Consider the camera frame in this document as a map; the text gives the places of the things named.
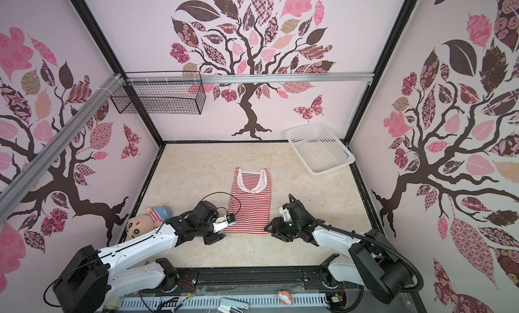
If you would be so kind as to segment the red white striped tank top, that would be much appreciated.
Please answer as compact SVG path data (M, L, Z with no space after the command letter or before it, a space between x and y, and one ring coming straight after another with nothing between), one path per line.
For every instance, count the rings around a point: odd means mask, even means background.
M236 223L224 230L226 234L267 235L270 222L272 179L268 169L259 172L235 169L228 209Z

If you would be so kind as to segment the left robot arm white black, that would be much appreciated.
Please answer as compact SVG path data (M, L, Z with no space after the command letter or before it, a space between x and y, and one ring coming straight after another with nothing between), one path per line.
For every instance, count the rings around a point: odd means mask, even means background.
M233 214L212 217L197 226L178 216L112 247L96 250L88 245L74 255L52 283L52 290L63 312L95 312L113 299L142 290L170 292L177 287L179 275L168 259L159 258L142 267L137 263L196 237L207 242L221 240L222 231L234 223Z

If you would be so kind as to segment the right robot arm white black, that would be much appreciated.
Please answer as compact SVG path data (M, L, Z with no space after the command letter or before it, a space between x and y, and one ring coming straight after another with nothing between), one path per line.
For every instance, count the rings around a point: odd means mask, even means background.
M303 226L297 221L276 217L264 231L284 242L301 239L334 250L337 256L324 264L325 273L336 282L365 287L384 304L390 304L416 277L410 265L395 255L393 246L375 230L358 235L339 231L323 221Z

